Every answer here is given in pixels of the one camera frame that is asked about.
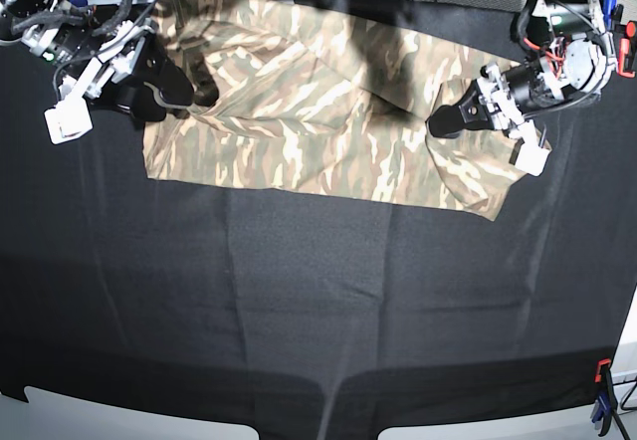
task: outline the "wrinkled cloth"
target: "wrinkled cloth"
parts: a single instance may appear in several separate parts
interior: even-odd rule
[[[488,219],[524,174],[500,131],[457,139],[427,118],[489,62],[411,30],[271,0],[159,0],[168,56],[196,90],[148,123],[149,177],[469,211]]]

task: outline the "red clamp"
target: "red clamp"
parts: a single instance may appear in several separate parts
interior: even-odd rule
[[[597,362],[597,373],[595,374],[595,383],[601,382],[601,367],[604,365],[609,365],[612,363],[610,358],[604,358]]]
[[[635,54],[631,53],[633,41],[635,40],[635,35],[637,35],[637,25],[635,22],[628,22],[626,25],[626,36],[627,39],[621,39],[621,43],[619,45],[619,67],[617,67],[617,73],[622,77],[626,77],[627,79],[634,79],[635,72],[629,72],[626,70],[627,64],[630,60],[634,60]]]

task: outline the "black tablecloth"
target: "black tablecloth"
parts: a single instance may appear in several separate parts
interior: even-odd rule
[[[504,12],[334,8],[522,55]],[[52,146],[52,71],[24,48],[0,64],[3,394],[32,385],[291,440],[592,402],[636,282],[634,82],[548,119],[547,170],[492,223],[148,180],[125,116],[96,112],[92,132]]]

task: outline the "camouflage fabric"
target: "camouflage fabric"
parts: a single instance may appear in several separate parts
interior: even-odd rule
[[[483,66],[495,61],[507,70],[511,61],[269,0],[160,0],[153,17],[197,94],[187,113],[146,126],[151,178],[493,220],[524,175],[510,165],[515,143],[501,132],[427,134],[427,117],[455,103]]]

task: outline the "camouflage pants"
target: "camouflage pants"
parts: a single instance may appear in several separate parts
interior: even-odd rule
[[[502,133],[441,140],[426,125],[488,62],[501,70],[513,62],[269,0],[160,0],[153,17],[197,95],[188,113],[146,126],[151,178],[495,219],[523,176],[510,165],[514,142]]]

